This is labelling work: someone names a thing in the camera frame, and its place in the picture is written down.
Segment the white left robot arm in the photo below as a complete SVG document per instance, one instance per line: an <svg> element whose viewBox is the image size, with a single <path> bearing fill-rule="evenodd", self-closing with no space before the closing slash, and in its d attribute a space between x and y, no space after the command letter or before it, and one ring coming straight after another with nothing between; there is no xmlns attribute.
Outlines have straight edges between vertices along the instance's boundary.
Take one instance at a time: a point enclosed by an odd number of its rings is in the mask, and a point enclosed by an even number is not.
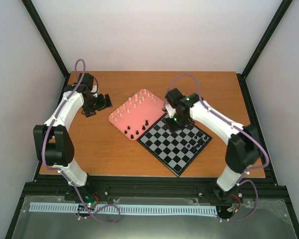
<svg viewBox="0 0 299 239"><path fill-rule="evenodd" d="M74 145L69 135L71 123L79 110L82 115L92 117L98 111L112 106L108 94L99 94L96 78L91 74L79 74L77 83L65 87L62 99L52 116L33 129L37 158L46 168L56 169L82 200L93 197L94 188L87 184L88 174L74 159Z"/></svg>

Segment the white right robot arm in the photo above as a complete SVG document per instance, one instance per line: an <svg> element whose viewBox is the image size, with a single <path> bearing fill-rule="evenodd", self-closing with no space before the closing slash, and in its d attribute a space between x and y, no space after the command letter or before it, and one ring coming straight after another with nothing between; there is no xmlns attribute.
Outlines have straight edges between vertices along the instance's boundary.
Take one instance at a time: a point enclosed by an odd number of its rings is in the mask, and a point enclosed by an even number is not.
<svg viewBox="0 0 299 239"><path fill-rule="evenodd" d="M200 94L185 96L177 88L169 90L165 95L163 110L168 113L166 123L171 130L179 130L197 121L214 132L227 146L226 166L216 180L214 193L218 198L240 185L243 176L254 170L253 165L261 156L266 159L264 166L268 166L269 157L259 143L258 130L219 113Z"/></svg>

